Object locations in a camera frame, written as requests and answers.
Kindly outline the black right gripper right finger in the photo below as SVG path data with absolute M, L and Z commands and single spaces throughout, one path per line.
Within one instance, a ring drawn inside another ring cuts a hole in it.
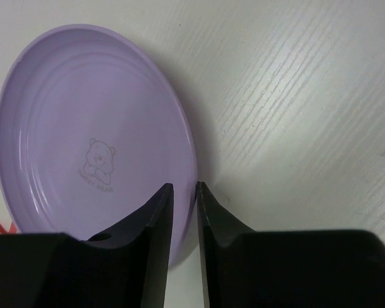
M 385 307 L 385 244 L 365 230 L 258 232 L 196 186 L 206 307 Z

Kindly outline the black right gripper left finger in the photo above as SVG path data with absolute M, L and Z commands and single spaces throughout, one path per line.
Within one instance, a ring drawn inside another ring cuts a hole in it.
M 162 307 L 173 186 L 86 241 L 0 235 L 0 307 Z

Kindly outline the lilac plastic plate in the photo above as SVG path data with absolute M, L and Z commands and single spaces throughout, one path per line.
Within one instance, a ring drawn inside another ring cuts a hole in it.
M 86 240 L 171 183 L 174 264 L 196 181 L 178 96 L 131 41 L 72 24 L 37 37 L 16 59 L 0 95 L 0 184 L 20 232 Z

